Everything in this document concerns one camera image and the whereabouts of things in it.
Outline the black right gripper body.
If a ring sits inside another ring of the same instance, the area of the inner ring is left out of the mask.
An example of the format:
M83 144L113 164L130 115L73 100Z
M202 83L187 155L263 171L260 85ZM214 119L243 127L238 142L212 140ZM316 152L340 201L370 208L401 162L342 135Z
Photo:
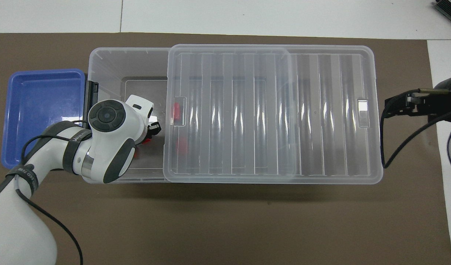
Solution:
M451 93L448 94L411 94L410 103L415 105L412 116L428 116L428 120L451 112Z

